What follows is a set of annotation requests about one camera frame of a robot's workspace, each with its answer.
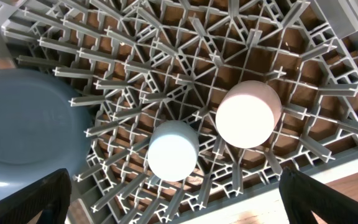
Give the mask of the large blue plate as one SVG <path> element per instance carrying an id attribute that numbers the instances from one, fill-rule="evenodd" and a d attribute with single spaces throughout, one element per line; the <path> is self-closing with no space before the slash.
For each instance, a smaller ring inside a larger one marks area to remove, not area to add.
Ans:
<path id="1" fill-rule="evenodd" d="M 36 70 L 0 70 L 0 200 L 65 168 L 86 164 L 91 140 L 88 110 L 72 107 L 79 94 Z"/>

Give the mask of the light blue plastic cup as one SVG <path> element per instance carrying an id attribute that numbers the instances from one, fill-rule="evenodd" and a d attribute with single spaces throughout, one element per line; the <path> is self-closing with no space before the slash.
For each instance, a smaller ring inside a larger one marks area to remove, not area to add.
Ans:
<path id="1" fill-rule="evenodd" d="M 194 171 L 199 151 L 198 135 L 189 124 L 166 121 L 152 133 L 147 160 L 158 178 L 177 182 Z"/>

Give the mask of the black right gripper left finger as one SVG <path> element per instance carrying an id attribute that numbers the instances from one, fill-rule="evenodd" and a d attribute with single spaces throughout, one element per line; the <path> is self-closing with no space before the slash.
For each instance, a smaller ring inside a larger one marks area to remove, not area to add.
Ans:
<path id="1" fill-rule="evenodd" d="M 71 179 L 58 169 L 14 194 L 0 200 L 0 223 L 64 224 L 70 206 Z"/>

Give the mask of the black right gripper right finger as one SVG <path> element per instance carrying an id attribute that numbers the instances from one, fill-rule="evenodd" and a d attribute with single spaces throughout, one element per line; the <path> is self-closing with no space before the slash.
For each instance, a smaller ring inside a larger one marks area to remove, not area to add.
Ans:
<path id="1" fill-rule="evenodd" d="M 284 168 L 279 192 L 290 223 L 358 223 L 358 202 L 310 176 Z"/>

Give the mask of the pink plastic cup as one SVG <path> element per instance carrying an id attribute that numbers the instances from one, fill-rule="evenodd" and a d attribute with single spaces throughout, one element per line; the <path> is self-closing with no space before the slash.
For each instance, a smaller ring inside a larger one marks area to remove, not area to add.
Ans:
<path id="1" fill-rule="evenodd" d="M 277 92 L 259 81 L 245 81 L 232 87 L 216 112 L 219 135 L 230 145 L 252 148 L 272 134 L 282 113 Z"/>

